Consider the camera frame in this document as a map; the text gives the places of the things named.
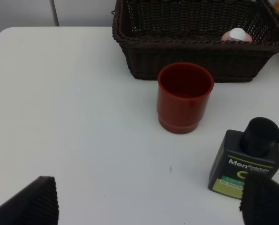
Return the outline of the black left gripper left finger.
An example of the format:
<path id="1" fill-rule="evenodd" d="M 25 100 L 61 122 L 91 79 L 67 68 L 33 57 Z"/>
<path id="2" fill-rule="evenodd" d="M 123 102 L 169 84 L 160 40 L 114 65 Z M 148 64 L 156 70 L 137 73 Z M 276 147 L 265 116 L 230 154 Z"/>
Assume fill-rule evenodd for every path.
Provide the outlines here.
<path id="1" fill-rule="evenodd" d="M 57 225 L 59 205 L 56 181 L 39 176 L 0 206 L 0 225 Z"/>

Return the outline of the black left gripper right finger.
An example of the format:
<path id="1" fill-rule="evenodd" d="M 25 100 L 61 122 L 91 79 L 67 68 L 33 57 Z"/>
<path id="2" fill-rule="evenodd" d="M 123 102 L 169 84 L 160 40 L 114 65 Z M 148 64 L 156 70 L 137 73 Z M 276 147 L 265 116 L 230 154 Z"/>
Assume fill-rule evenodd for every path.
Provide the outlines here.
<path id="1" fill-rule="evenodd" d="M 240 211 L 246 225 L 279 225 L 279 184 L 249 174 L 243 186 Z"/>

